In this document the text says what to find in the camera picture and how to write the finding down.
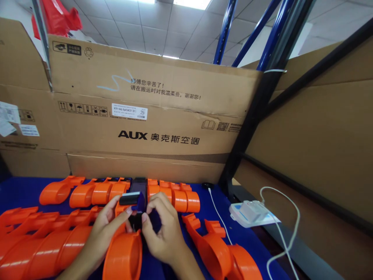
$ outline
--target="white ceiling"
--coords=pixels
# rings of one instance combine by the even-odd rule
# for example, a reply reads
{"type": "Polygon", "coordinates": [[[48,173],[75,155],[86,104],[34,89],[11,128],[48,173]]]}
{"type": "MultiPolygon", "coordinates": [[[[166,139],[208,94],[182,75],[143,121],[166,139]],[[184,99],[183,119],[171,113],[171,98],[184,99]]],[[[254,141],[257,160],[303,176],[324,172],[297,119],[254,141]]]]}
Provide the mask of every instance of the white ceiling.
{"type": "MultiPolygon", "coordinates": [[[[211,63],[228,0],[212,0],[206,11],[134,0],[61,0],[79,11],[83,33],[97,43],[211,63]]],[[[271,0],[238,0],[223,57],[231,65],[271,0]]],[[[272,26],[278,9],[267,25],[272,26]]],[[[373,0],[317,0],[314,24],[301,53],[346,39],[373,15],[373,0]]]]}

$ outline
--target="red plastic bag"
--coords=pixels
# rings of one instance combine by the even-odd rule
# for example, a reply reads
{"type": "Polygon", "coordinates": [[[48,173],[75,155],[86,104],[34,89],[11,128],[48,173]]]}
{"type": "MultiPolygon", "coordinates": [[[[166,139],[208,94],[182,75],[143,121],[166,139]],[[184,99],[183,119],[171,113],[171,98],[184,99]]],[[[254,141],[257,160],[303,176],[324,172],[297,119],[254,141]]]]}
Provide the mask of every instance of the red plastic bag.
{"type": "MultiPolygon", "coordinates": [[[[72,8],[68,12],[60,0],[42,1],[45,9],[45,25],[48,34],[67,37],[70,30],[80,30],[83,28],[79,13],[75,8],[72,8]]],[[[40,39],[34,15],[32,15],[31,22],[35,38],[40,39]]]]}

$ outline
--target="white label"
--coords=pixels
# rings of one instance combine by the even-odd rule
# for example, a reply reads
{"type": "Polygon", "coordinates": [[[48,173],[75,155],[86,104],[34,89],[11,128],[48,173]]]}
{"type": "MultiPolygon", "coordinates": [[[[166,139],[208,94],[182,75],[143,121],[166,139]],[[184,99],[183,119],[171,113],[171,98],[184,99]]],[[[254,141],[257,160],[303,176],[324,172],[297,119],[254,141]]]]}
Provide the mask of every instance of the white label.
{"type": "Polygon", "coordinates": [[[113,116],[117,117],[129,117],[132,119],[143,120],[146,120],[148,118],[148,108],[140,108],[112,103],[112,111],[113,116]]]}
{"type": "Polygon", "coordinates": [[[36,126],[30,124],[20,124],[19,128],[24,136],[40,136],[36,126]]]}
{"type": "Polygon", "coordinates": [[[0,118],[18,124],[21,123],[18,107],[5,102],[0,102],[0,118]]]}
{"type": "Polygon", "coordinates": [[[3,137],[8,136],[9,134],[16,131],[15,127],[12,126],[7,120],[0,118],[0,134],[3,137]]]}

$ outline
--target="charging cable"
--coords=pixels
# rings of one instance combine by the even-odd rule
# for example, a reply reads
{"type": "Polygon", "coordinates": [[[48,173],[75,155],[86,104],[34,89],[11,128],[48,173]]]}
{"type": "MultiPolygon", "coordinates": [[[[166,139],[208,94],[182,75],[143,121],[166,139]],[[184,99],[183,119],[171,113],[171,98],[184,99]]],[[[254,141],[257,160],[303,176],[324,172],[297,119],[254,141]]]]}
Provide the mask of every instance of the charging cable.
{"type": "Polygon", "coordinates": [[[212,202],[213,202],[213,205],[214,205],[215,211],[217,212],[217,214],[218,214],[218,216],[219,216],[221,222],[223,223],[223,226],[224,226],[224,228],[225,228],[225,232],[227,233],[227,237],[228,237],[229,243],[230,243],[231,245],[233,245],[233,244],[232,244],[232,241],[231,241],[230,238],[229,238],[229,234],[228,234],[228,231],[227,231],[227,227],[225,226],[223,219],[220,217],[219,212],[218,212],[218,210],[216,209],[216,206],[215,206],[215,203],[214,203],[214,199],[213,199],[213,195],[211,194],[211,189],[210,189],[210,188],[209,188],[209,193],[210,193],[211,200],[212,200],[212,202]]]}
{"type": "Polygon", "coordinates": [[[290,258],[289,251],[291,250],[291,248],[292,248],[292,246],[293,246],[294,239],[295,239],[296,233],[297,233],[297,231],[298,231],[298,226],[299,226],[299,221],[300,221],[300,211],[299,211],[298,207],[295,205],[295,203],[294,203],[294,202],[293,202],[293,201],[292,201],[292,200],[291,200],[291,199],[290,199],[286,194],[284,194],[284,193],[280,192],[279,190],[276,190],[275,188],[272,188],[272,187],[263,187],[263,188],[260,189],[260,196],[261,196],[261,199],[262,199],[262,202],[261,202],[261,203],[262,203],[263,205],[264,205],[264,197],[263,197],[262,192],[263,192],[264,189],[272,189],[272,190],[277,191],[278,193],[282,194],[283,196],[285,196],[285,197],[286,197],[286,198],[287,198],[287,199],[288,199],[288,200],[289,200],[289,201],[294,205],[294,207],[295,207],[295,209],[296,209],[296,213],[297,213],[296,222],[295,222],[295,226],[294,226],[294,232],[293,232],[293,235],[292,235],[291,238],[290,238],[289,246],[286,246],[285,239],[284,239],[284,236],[283,236],[283,234],[282,234],[282,231],[281,231],[281,229],[280,229],[280,227],[279,227],[279,224],[278,224],[277,221],[275,220],[275,217],[273,216],[273,214],[272,214],[271,212],[269,212],[269,214],[272,216],[273,220],[274,220],[275,223],[276,223],[277,229],[278,229],[279,232],[280,232],[280,236],[281,236],[282,243],[284,244],[284,248],[285,248],[285,251],[284,251],[284,252],[282,252],[282,253],[280,253],[280,254],[278,254],[278,255],[276,255],[276,256],[270,258],[270,259],[267,261],[267,272],[268,272],[269,278],[270,278],[271,280],[273,280],[273,279],[272,279],[272,276],[271,276],[271,273],[270,273],[270,271],[269,271],[269,265],[271,264],[271,262],[274,261],[274,260],[276,260],[276,259],[278,259],[279,257],[284,256],[284,255],[286,254],[286,255],[288,256],[288,259],[289,259],[289,262],[290,262],[291,268],[293,269],[293,272],[294,272],[295,278],[296,278],[296,280],[299,280],[298,275],[297,275],[297,273],[296,273],[296,271],[295,271],[295,268],[294,268],[293,262],[292,262],[292,260],[291,260],[291,258],[290,258]]]}

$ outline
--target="hand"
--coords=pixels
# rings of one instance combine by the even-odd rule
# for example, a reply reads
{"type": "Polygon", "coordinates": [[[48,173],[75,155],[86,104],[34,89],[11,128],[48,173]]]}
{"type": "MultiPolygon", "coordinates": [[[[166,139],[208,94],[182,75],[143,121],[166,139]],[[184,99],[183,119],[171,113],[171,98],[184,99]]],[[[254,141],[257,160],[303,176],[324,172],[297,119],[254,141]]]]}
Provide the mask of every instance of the hand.
{"type": "Polygon", "coordinates": [[[133,232],[128,221],[132,214],[131,207],[115,218],[115,206],[120,196],[115,196],[100,211],[92,227],[92,231],[82,251],[74,262],[58,277],[62,279],[86,279],[105,259],[110,242],[117,229],[125,223],[127,232],[133,232]]]}
{"type": "Polygon", "coordinates": [[[178,213],[163,192],[150,198],[146,213],[142,214],[141,219],[143,235],[150,253],[155,258],[169,264],[179,279],[204,279],[192,252],[184,241],[178,213]],[[148,216],[153,209],[157,210],[162,223],[158,234],[154,232],[148,216]]]}

